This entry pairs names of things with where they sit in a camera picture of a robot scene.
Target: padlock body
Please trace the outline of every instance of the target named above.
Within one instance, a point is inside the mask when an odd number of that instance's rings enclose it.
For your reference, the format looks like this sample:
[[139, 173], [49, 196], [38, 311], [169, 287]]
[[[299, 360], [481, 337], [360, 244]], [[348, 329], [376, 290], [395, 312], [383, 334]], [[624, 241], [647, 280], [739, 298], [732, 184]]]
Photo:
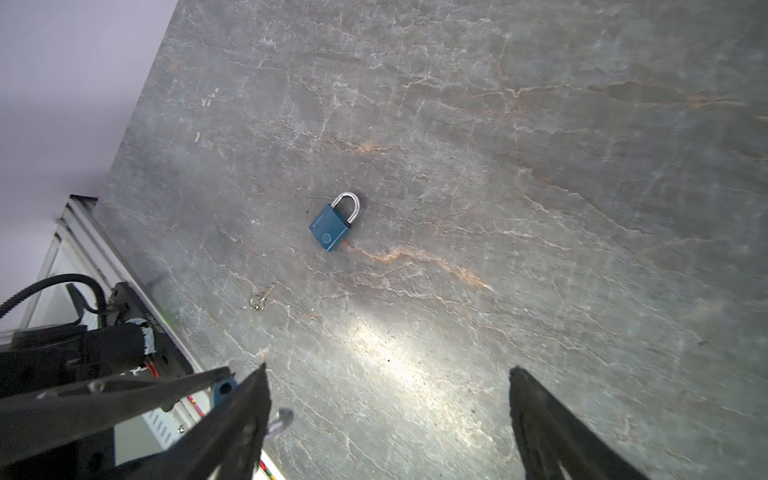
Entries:
[[336, 209], [326, 205], [310, 224], [310, 232], [324, 249], [333, 252], [351, 227]]

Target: black cable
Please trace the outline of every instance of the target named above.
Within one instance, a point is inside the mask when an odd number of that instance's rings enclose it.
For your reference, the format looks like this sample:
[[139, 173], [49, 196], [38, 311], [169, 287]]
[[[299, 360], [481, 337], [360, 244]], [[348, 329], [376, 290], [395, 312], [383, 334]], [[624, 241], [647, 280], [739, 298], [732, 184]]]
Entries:
[[74, 286], [73, 283], [67, 283], [67, 290], [69, 291], [69, 298], [72, 299], [72, 302], [77, 302], [78, 300], [75, 299], [77, 297], [80, 300], [80, 305], [87, 311], [91, 313], [98, 313], [98, 310], [95, 308], [91, 308], [90, 305], [88, 305], [88, 301], [85, 299], [82, 293], [80, 293], [80, 290], [77, 289], [77, 287]]
[[7, 299], [2, 305], [0, 305], [0, 318], [10, 312], [13, 307], [23, 302], [32, 295], [35, 295], [40, 290], [48, 288], [50, 286], [57, 285], [59, 283], [77, 282], [88, 285], [93, 290], [96, 297], [96, 310], [98, 311], [98, 328], [104, 328], [107, 325], [107, 300], [104, 297], [104, 290], [101, 285], [88, 275], [81, 275], [80, 273], [65, 273], [64, 275], [54, 275], [48, 278], [44, 278], [39, 282], [35, 282], [21, 292], [16, 293], [11, 298]]

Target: key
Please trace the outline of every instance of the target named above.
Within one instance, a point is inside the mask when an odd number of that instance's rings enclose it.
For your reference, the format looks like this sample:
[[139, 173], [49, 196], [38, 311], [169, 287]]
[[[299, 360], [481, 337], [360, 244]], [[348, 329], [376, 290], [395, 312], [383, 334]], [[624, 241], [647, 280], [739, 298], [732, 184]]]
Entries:
[[266, 306], [266, 298], [272, 293], [272, 290], [275, 290], [275, 283], [273, 283], [270, 288], [266, 289], [266, 292], [260, 293], [259, 295], [256, 295], [254, 298], [250, 299], [248, 306], [242, 307], [242, 310], [252, 308], [257, 312], [261, 312], [264, 310], [264, 307]]

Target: white wall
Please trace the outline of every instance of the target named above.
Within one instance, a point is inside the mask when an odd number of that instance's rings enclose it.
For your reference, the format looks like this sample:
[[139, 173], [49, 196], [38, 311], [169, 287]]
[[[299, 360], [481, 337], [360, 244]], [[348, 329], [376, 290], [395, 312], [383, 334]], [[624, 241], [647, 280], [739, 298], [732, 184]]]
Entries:
[[68, 195], [101, 192], [175, 6], [0, 0], [0, 302], [35, 281]]

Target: blue component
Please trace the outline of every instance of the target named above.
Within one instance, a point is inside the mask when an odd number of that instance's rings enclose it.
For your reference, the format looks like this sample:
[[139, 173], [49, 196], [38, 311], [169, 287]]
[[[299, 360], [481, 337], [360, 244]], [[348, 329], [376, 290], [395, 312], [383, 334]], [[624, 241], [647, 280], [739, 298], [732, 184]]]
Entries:
[[310, 232], [324, 249], [333, 252], [351, 227], [339, 212], [328, 204], [310, 224]]
[[231, 376], [228, 379], [218, 382], [211, 387], [214, 393], [214, 407], [224, 401], [224, 399], [237, 388], [237, 381], [235, 377]]

